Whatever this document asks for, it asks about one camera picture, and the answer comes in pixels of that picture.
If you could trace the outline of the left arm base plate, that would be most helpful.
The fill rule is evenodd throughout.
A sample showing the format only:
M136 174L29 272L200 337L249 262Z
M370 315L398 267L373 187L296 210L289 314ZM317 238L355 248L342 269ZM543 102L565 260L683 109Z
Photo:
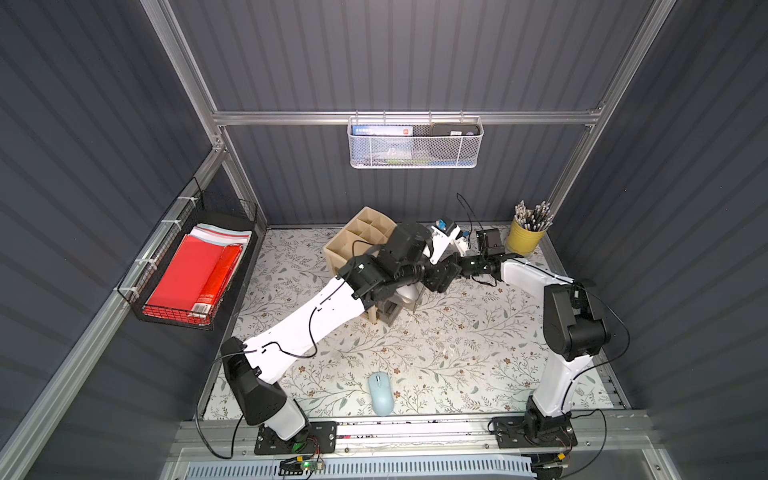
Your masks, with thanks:
M255 455L309 455L319 451L329 454L335 451L338 423L311 421L294 437L283 440L277 433L262 425L259 427Z

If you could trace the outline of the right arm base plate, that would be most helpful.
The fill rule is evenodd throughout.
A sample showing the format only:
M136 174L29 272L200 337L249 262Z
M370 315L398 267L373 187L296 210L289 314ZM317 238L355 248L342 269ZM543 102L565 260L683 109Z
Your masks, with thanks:
M551 448L571 450L578 439L570 418L498 416L489 423L489 431L500 449Z

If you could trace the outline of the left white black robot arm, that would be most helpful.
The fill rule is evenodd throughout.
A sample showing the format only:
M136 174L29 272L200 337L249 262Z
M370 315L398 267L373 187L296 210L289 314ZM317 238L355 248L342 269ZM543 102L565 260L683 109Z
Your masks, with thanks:
M401 223L383 244L355 240L351 258L307 303L256 336L225 341L222 370L245 422L265 426L282 441L301 441L309 420L280 387L284 373L317 356L320 340L399 289L422 284L444 292L461 271L468 238L456 223L439 220Z

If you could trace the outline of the light blue computer mouse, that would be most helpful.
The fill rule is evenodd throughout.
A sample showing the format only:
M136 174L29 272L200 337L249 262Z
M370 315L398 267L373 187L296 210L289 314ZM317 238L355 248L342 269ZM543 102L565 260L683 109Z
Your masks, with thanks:
M385 372L372 373L368 385L374 413L380 417L390 415L394 411L394 394L389 375Z

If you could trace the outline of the white grey computer mouse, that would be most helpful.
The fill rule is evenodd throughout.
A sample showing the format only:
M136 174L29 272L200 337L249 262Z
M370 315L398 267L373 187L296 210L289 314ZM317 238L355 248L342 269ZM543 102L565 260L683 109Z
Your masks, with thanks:
M421 290L418 284L400 286L396 290L397 296L403 305L415 304L420 298Z

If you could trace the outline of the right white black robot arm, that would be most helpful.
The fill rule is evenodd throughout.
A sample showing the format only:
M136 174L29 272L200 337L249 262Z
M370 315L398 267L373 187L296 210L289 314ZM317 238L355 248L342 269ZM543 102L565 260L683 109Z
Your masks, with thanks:
M522 432L542 443L570 425L571 399L579 375L609 341L604 315L576 280L508 253L498 229L476 232L479 253L461 260L462 274L487 274L525 291L542 307L542 331L550 353L539 386L530 395Z

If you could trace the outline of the beige drawer organizer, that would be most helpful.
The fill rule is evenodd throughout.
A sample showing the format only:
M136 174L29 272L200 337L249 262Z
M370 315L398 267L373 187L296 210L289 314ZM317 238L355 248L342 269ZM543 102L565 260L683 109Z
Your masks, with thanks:
M373 245L385 244L397 223L383 213L370 208L361 209L344 227L323 247L323 254L332 276L353 256L359 256L370 250ZM397 317L405 310L389 300L371 307L361 317L371 323L384 323L392 326Z

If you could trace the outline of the grey drawer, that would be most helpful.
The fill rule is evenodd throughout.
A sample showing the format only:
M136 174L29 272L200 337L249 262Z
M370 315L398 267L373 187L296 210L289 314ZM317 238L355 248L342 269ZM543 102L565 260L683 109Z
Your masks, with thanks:
M420 282L403 285L396 289L390 301L405 310L415 311L420 305L426 288Z

